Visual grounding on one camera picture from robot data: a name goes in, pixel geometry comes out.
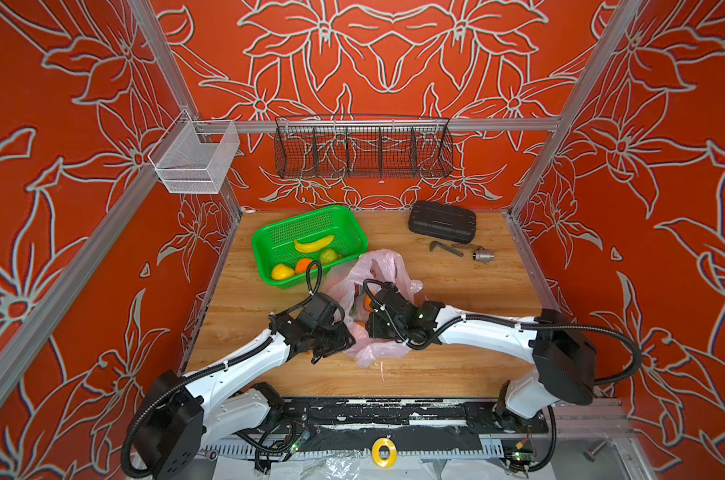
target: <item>wooden table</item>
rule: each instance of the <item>wooden table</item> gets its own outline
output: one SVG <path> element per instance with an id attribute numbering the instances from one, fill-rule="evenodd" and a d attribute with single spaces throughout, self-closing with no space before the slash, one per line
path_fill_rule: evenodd
<path id="1" fill-rule="evenodd" d="M 280 290 L 263 283 L 250 246 L 256 230 L 294 214 L 243 216 L 187 371 L 240 348 L 267 327 L 269 312 L 285 310 L 306 297 L 303 284 Z M 369 250 L 389 248 L 403 255 L 409 275 L 424 283 L 423 293 L 430 300 L 506 316 L 541 312 L 501 214 L 477 215 L 473 243 L 495 253 L 490 264 L 474 262 L 471 254 L 459 258 L 440 249 L 430 252 L 434 239 L 410 232 L 407 212 L 361 212 L 355 217 L 368 236 Z M 316 365 L 310 358 L 310 353 L 299 355 L 257 381 L 269 382 L 286 396 L 496 396 L 504 381 L 531 367 L 504 353 L 457 345 L 430 346 L 367 369 L 358 368 L 343 353 Z"/>

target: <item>yellow tape roll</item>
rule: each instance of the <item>yellow tape roll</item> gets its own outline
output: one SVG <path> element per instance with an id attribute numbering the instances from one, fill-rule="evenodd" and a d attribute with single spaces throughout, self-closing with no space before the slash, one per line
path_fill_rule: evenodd
<path id="1" fill-rule="evenodd" d="M 386 460 L 381 458 L 381 454 L 379 454 L 381 447 L 387 447 L 389 449 L 389 458 Z M 373 463 L 377 466 L 381 468 L 389 468 L 395 465 L 395 461 L 397 460 L 397 448 L 392 440 L 389 440 L 388 438 L 379 438 L 376 440 L 376 443 L 373 444 L 373 448 L 371 448 L 371 455 L 373 456 Z"/>

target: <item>black wire basket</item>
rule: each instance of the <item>black wire basket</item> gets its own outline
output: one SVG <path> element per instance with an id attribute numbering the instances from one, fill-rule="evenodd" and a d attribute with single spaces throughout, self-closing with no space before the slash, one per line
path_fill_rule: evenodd
<path id="1" fill-rule="evenodd" d="M 453 172 L 447 118 L 347 114 L 275 121 L 281 178 L 445 178 Z"/>

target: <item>green basket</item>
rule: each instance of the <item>green basket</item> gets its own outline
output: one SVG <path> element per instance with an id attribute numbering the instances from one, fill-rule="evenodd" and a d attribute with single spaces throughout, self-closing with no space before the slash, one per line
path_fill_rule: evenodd
<path id="1" fill-rule="evenodd" d="M 345 206 L 326 206 L 307 214 L 292 216 L 275 224 L 262 226 L 253 234 L 253 255 L 259 268 L 261 279 L 270 285 L 280 288 L 306 283 L 306 275 L 298 274 L 285 280 L 272 280 L 272 268 L 277 264 L 296 267 L 302 258 L 319 260 L 325 248 L 311 254 L 302 254 L 293 246 L 294 240 L 309 244 L 324 236 L 335 235 L 336 238 L 326 248 L 334 249 L 340 259 L 331 264 L 323 265 L 325 274 L 332 267 L 343 264 L 368 251 L 368 237 L 357 223 L 357 219 Z M 312 278 L 317 278 L 316 269 L 312 270 Z"/>

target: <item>yellow banana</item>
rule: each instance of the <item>yellow banana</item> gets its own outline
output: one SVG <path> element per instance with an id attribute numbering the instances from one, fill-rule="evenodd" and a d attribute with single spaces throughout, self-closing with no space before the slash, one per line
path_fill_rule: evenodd
<path id="1" fill-rule="evenodd" d="M 311 244 L 300 244 L 299 240 L 294 240 L 293 246 L 295 246 L 296 250 L 300 251 L 302 254 L 311 254 L 312 252 L 317 252 L 318 250 L 329 246 L 330 243 L 333 242 L 334 238 L 336 238 L 335 235 L 328 235 L 312 242 Z"/>

